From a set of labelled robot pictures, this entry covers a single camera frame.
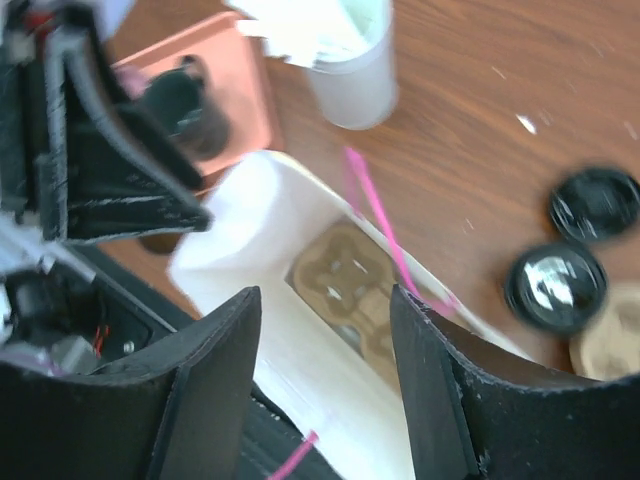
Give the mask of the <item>paper bag with pink handles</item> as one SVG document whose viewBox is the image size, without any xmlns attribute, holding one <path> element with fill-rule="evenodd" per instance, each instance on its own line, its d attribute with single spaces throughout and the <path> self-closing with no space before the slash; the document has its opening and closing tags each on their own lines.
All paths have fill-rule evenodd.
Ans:
<svg viewBox="0 0 640 480">
<path fill-rule="evenodd" d="M 395 284 L 406 284 L 456 325 L 511 353 L 517 347 L 399 247 L 363 159 L 351 154 L 349 167 L 373 220 L 295 159 L 268 150 L 244 155 L 204 200 L 214 217 L 211 227 L 180 240 L 168 272 L 203 314 L 244 286 L 259 287 L 257 386 L 300 432 L 317 435 L 317 452 L 340 477 L 410 479 L 400 390 L 389 387 L 291 288 L 287 277 L 300 252 L 331 225 L 352 222 L 390 256 Z"/>
</svg>

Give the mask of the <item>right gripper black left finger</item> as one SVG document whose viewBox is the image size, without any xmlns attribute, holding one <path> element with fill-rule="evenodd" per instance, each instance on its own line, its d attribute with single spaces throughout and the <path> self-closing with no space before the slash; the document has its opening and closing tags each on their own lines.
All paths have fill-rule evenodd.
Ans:
<svg viewBox="0 0 640 480">
<path fill-rule="evenodd" d="M 232 478 L 260 325 L 260 291 L 249 287 L 90 376 L 3 364 L 2 477 Z"/>
</svg>

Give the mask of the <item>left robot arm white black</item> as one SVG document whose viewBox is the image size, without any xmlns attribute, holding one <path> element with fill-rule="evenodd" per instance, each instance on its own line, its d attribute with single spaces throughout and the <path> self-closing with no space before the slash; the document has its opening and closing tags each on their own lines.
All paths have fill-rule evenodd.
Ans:
<svg viewBox="0 0 640 480">
<path fill-rule="evenodd" d="M 97 245 L 204 230 L 201 174 L 116 76 L 89 1 L 1 5 L 1 359 L 89 374 L 171 332 Z"/>
</svg>

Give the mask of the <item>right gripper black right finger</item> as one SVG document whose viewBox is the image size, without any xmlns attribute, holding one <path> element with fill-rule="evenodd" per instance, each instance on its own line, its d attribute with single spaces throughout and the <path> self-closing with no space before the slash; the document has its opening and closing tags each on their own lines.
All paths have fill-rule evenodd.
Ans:
<svg viewBox="0 0 640 480">
<path fill-rule="evenodd" d="M 635 479 L 639 379 L 588 380 L 509 353 L 401 286 L 392 340 L 420 479 Z"/>
</svg>

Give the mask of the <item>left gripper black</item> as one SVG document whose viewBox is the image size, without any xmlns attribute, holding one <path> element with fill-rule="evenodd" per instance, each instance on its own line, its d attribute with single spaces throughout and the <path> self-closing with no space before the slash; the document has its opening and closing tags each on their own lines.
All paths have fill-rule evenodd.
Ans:
<svg viewBox="0 0 640 480">
<path fill-rule="evenodd" d="M 46 240 L 206 230 L 202 178 L 119 84 L 87 4 L 1 6 L 1 209 Z"/>
</svg>

